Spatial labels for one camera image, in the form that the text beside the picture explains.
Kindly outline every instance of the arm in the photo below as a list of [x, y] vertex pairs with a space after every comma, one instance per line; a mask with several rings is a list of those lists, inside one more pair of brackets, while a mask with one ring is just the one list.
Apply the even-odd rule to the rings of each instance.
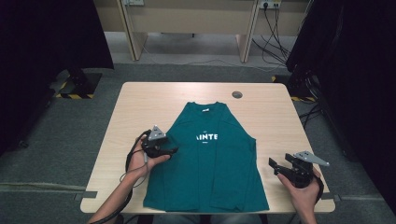
[[[320, 177], [320, 173], [315, 168], [314, 174], [317, 177]], [[314, 178], [308, 187], [304, 189], [297, 189], [282, 174], [278, 174], [277, 177], [279, 178], [280, 182], [282, 182], [282, 184], [289, 190], [291, 202], [303, 223], [316, 224], [317, 220], [315, 218], [314, 208], [319, 192], [317, 180]]]
[[[107, 200], [102, 204], [98, 211], [96, 211], [96, 213], [90, 218], [88, 223], [93, 223], [94, 221], [100, 220], [113, 213], [122, 205], [123, 202], [125, 202], [126, 197], [140, 177], [145, 176], [156, 164], [169, 160], [170, 156], [166, 155], [154, 159], [148, 158], [148, 162], [145, 164], [143, 151], [138, 151], [142, 149], [142, 140], [144, 138], [145, 136], [139, 140], [138, 144], [136, 144], [134, 149], [136, 153], [131, 158], [128, 174], [122, 179], [110, 196], [108, 196]], [[115, 223], [115, 221], [116, 218], [114, 217], [109, 220], [107, 224]]]

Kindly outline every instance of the power outlet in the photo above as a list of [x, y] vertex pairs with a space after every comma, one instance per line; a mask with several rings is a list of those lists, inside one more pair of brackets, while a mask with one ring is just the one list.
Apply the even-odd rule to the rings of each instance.
[[264, 4], [268, 4], [268, 8], [280, 8], [280, 4], [282, 3], [282, 0], [262, 0], [260, 2], [260, 8], [265, 8]]
[[144, 0], [122, 0], [125, 6], [144, 6]]

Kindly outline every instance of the tabletop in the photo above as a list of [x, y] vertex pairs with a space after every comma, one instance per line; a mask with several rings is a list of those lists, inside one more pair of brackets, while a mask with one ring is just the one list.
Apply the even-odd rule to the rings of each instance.
[[[295, 212], [289, 193], [268, 165], [272, 158], [279, 165], [291, 167], [285, 161], [285, 153], [312, 152], [286, 87], [275, 83], [207, 82], [127, 82], [122, 86], [86, 188], [87, 192], [94, 192], [94, 197], [83, 198], [81, 210], [96, 212], [120, 183], [126, 155], [136, 137], [154, 125], [166, 133], [187, 102], [201, 105], [221, 102], [230, 108], [247, 133], [256, 139], [257, 166], [270, 206], [270, 210], [261, 213]], [[322, 180], [324, 192], [329, 192], [325, 176]], [[147, 184], [146, 179], [134, 189], [123, 213], [163, 212], [143, 207]], [[320, 200], [315, 207], [317, 213], [334, 209], [333, 199]]]

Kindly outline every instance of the gray carpet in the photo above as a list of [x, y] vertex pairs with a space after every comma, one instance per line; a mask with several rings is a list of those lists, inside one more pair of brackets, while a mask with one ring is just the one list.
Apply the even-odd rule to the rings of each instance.
[[[103, 77], [91, 100], [53, 98], [27, 142], [28, 148], [0, 158], [0, 223], [84, 223], [79, 210], [120, 88], [127, 81], [271, 82], [274, 74], [254, 68], [196, 65], [116, 64], [115, 70], [90, 69]], [[59, 83], [64, 74], [59, 75]], [[313, 105], [294, 103], [299, 114]], [[323, 116], [308, 121], [306, 133], [323, 167], [336, 209], [318, 215], [319, 223], [396, 223], [358, 162], [348, 161]], [[269, 215], [288, 223], [291, 215]]]

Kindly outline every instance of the hand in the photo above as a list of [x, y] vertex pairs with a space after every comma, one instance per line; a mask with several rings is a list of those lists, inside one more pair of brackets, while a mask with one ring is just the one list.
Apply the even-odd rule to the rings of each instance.
[[[320, 172], [314, 167], [314, 175], [320, 177]], [[317, 202], [319, 185], [315, 178], [304, 189], [295, 188], [291, 182], [282, 174], [278, 174], [280, 182], [289, 190], [291, 202], [305, 224], [317, 223], [314, 214]]]
[[144, 151], [142, 149], [142, 142], [145, 138], [146, 136], [143, 135], [136, 144], [136, 147], [134, 148], [135, 153], [131, 158], [131, 162], [129, 163], [129, 167], [128, 167], [129, 172], [127, 175], [134, 174], [138, 178], [145, 176], [156, 164], [167, 161], [170, 158], [169, 155], [164, 155], [157, 158], [147, 157], [148, 163], [145, 164], [145, 156], [144, 156]]

